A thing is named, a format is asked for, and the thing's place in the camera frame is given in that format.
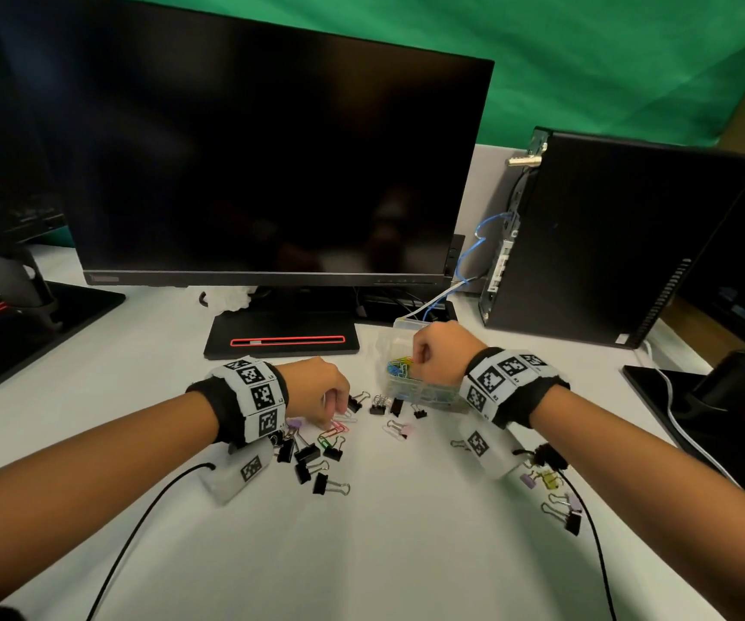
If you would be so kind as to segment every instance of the plastic container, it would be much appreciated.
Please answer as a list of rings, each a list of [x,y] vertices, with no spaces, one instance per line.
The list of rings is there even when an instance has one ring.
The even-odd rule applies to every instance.
[[[426,327],[429,322],[398,319],[388,329],[387,334],[378,338],[378,351],[381,357],[381,383],[385,396],[403,399],[416,405],[466,413],[470,408],[459,396],[458,386],[435,386],[417,379],[394,376],[387,372],[387,365],[393,359],[409,357],[413,354],[413,336],[416,331]]]

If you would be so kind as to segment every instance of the white table surface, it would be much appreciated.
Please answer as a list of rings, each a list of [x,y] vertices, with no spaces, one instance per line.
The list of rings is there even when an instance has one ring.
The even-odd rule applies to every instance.
[[[84,285],[73,250],[35,255],[46,279]],[[202,357],[212,317],[196,289],[119,291],[128,296],[119,308],[0,385],[0,466],[178,395],[212,366]],[[575,392],[668,439],[619,373],[638,364],[633,352],[487,330],[473,299],[453,302],[459,321],[489,344],[541,354]],[[358,325],[361,352],[329,358],[354,392],[379,391],[375,342],[384,330]],[[487,480],[469,453],[450,446],[459,438],[455,415],[430,411],[402,443],[381,429],[385,421],[365,408],[349,426],[345,455],[329,471],[352,485],[348,497],[313,495],[290,464],[272,464],[224,508],[198,479],[182,480],[140,530],[97,618],[607,618],[587,520],[574,537],[541,513],[542,489],[515,476]],[[543,441],[515,433],[530,448]],[[181,469],[222,449],[213,445]],[[622,621],[720,618],[572,478],[597,524]],[[31,621],[84,619],[163,483],[5,603]]]

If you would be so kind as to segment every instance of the desktop computer tower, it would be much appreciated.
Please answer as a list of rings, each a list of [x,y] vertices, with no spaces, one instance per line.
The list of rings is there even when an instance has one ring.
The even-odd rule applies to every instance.
[[[485,326],[637,348],[745,186],[745,155],[534,129]]]

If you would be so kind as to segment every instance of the green backdrop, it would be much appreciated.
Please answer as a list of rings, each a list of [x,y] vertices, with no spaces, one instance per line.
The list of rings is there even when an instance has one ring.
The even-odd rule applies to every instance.
[[[148,0],[496,61],[478,141],[535,125],[712,145],[745,92],[745,0]]]

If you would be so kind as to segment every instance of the white cable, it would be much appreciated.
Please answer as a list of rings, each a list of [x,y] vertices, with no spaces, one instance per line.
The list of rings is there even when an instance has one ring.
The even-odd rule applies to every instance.
[[[449,287],[449,288],[447,288],[447,289],[446,289],[446,290],[445,290],[444,292],[442,292],[441,294],[439,294],[439,295],[438,295],[438,296],[436,296],[435,298],[431,298],[431,299],[430,299],[429,301],[427,301],[426,303],[422,304],[422,305],[421,305],[421,306],[420,306],[420,307],[419,307],[419,308],[418,308],[417,310],[415,310],[415,311],[411,311],[411,312],[409,312],[409,313],[408,313],[408,314],[407,314],[406,316],[401,316],[401,317],[402,317],[402,318],[409,318],[409,316],[414,316],[414,315],[418,314],[418,313],[419,313],[419,312],[420,312],[420,311],[421,311],[421,310],[422,310],[422,309],[423,309],[424,307],[426,307],[427,305],[433,304],[434,302],[436,302],[436,301],[437,301],[437,300],[439,300],[440,298],[444,298],[444,297],[445,297],[445,296],[446,296],[447,294],[449,294],[450,292],[455,292],[455,291],[456,291],[456,290],[458,290],[458,289],[459,289],[459,288],[460,288],[460,287],[461,287],[462,285],[464,285],[465,283],[469,283],[470,281],[472,281],[472,279],[465,279],[464,281],[459,281],[459,282],[458,282],[458,283],[456,283],[455,285],[450,285],[450,287]]]
[[[649,341],[645,340],[644,344],[646,344],[648,358],[651,360],[650,367],[654,368],[657,371],[657,373],[659,373],[660,376],[663,377],[663,381],[666,382],[666,395],[668,396],[667,404],[666,404],[666,413],[669,415],[669,420],[671,420],[671,424],[675,427],[677,432],[685,438],[686,442],[688,442],[695,449],[697,449],[698,453],[700,453],[705,459],[708,459],[709,462],[712,463],[712,466],[714,466],[715,469],[718,469],[723,474],[723,477],[725,477],[727,480],[730,480],[730,482],[735,484],[738,488],[742,489],[742,486],[737,481],[735,481],[735,479],[729,474],[729,471],[724,469],[720,465],[718,460],[714,459],[711,455],[709,455],[709,453],[707,453],[706,450],[702,446],[698,445],[695,442],[695,440],[685,432],[683,427],[679,425],[679,423],[677,422],[677,418],[675,418],[675,415],[671,413],[671,402],[674,401],[674,396],[675,396],[674,389],[671,385],[671,380],[666,376],[665,373],[663,373],[663,371],[657,368],[657,364],[655,364],[654,362],[654,355],[651,352],[651,344],[649,343]],[[636,354],[636,349],[634,349],[634,356],[636,357],[637,362],[640,362],[640,356]]]

